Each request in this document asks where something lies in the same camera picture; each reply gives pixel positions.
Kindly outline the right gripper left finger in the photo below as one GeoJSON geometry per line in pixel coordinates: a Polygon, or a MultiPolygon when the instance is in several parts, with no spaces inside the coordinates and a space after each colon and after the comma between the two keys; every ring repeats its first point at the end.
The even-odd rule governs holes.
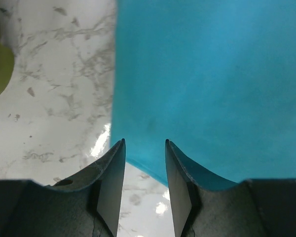
{"type": "Polygon", "coordinates": [[[55,185],[0,180],[0,237],[117,235],[126,144],[55,185]]]}

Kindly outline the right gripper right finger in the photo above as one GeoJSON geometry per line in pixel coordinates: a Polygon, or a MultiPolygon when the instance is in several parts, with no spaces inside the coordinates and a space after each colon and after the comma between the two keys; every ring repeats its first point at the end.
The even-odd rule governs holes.
{"type": "Polygon", "coordinates": [[[227,180],[165,142],[177,237],[296,237],[296,179],[227,180]]]}

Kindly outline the teal t shirt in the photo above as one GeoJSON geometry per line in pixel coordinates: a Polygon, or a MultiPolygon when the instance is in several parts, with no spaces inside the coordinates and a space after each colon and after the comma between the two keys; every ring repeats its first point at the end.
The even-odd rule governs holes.
{"type": "Polygon", "coordinates": [[[111,142],[163,184],[165,141],[234,182],[296,178],[296,0],[119,0],[111,142]]]}

